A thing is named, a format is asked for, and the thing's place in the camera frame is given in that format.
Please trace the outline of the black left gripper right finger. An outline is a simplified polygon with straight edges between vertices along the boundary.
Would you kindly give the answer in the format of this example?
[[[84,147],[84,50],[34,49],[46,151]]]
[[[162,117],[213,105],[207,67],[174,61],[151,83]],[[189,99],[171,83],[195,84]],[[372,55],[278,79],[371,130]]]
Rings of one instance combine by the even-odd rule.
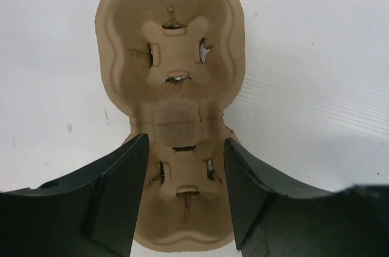
[[[322,190],[253,156],[234,139],[224,169],[243,256],[387,256],[388,186]]]

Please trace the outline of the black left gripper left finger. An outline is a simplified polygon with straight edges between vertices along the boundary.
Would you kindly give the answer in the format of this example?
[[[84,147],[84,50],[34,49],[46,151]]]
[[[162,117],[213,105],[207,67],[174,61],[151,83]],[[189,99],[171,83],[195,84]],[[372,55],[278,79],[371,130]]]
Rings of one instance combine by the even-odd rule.
[[[2,256],[129,256],[149,157],[139,134],[40,187],[1,194]]]

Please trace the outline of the pulp cup carrier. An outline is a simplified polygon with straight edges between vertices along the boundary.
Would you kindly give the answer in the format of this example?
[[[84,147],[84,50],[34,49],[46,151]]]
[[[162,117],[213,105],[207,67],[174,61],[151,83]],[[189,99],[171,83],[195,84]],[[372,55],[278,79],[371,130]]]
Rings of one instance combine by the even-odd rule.
[[[233,241],[224,110],[244,81],[240,0],[100,0],[95,33],[104,89],[149,138],[134,239],[158,252]]]

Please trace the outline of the stack of pulp cup carriers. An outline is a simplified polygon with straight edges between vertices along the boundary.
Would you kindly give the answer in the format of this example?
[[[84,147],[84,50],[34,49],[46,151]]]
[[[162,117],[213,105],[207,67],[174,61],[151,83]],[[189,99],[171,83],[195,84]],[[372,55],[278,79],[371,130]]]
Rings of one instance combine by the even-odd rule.
[[[224,125],[224,135],[225,135],[225,138],[227,138],[227,139],[231,138],[234,141],[236,141],[237,143],[241,143],[239,141],[239,139],[237,138],[234,130],[227,124],[225,112],[223,112],[222,115],[223,115],[223,125]]]

